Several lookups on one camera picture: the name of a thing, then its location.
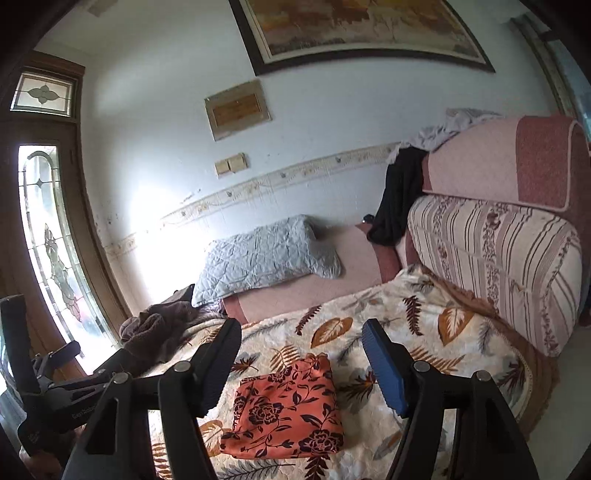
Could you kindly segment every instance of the decorative wall border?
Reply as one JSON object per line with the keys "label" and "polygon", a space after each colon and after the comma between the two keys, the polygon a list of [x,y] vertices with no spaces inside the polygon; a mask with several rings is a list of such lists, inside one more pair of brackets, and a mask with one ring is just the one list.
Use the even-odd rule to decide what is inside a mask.
{"label": "decorative wall border", "polygon": [[[391,143],[337,153],[255,177],[212,193],[165,215],[152,228],[142,231],[141,235],[149,235],[152,232],[194,222],[232,205],[271,194],[275,189],[298,185],[345,170],[386,163],[386,159],[396,144]],[[137,246],[138,233],[136,232],[128,235],[120,242],[108,245],[105,247],[105,252],[109,258],[118,258],[130,253]]]}

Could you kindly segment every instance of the framed painting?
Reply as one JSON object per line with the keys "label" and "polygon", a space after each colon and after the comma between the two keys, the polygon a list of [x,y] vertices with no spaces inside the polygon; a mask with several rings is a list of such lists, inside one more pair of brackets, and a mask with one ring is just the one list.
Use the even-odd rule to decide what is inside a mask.
{"label": "framed painting", "polygon": [[494,72],[445,0],[229,0],[256,75],[365,56],[452,61]]}

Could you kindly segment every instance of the brown blanket trim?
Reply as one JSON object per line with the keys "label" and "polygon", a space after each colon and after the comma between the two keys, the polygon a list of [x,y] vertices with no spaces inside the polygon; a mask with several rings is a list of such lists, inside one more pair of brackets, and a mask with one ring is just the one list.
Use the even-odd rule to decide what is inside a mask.
{"label": "brown blanket trim", "polygon": [[495,329],[507,338],[511,346],[517,349],[525,359],[533,374],[533,385],[529,402],[519,420],[519,428],[527,440],[548,407],[552,390],[560,381],[556,358],[547,357],[537,351],[531,343],[498,316],[487,300],[479,299],[473,292],[438,278],[425,266],[423,269],[433,283],[447,292],[459,305],[490,319]]}

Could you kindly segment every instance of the black garment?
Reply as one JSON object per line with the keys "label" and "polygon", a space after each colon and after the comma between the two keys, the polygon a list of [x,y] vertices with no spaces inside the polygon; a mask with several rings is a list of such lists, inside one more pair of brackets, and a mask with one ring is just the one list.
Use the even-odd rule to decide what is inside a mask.
{"label": "black garment", "polygon": [[404,236],[410,207],[423,195],[422,162],[427,154],[420,148],[402,148],[388,166],[382,203],[367,234],[370,242],[393,246]]}

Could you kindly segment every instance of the striped cushion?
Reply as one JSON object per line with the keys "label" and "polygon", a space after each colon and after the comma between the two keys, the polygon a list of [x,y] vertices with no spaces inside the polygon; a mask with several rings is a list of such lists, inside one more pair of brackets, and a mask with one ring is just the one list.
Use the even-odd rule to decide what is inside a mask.
{"label": "striped cushion", "polygon": [[551,213],[507,203],[426,195],[408,214],[421,261],[489,299],[540,352],[556,356],[577,318],[580,242]]}

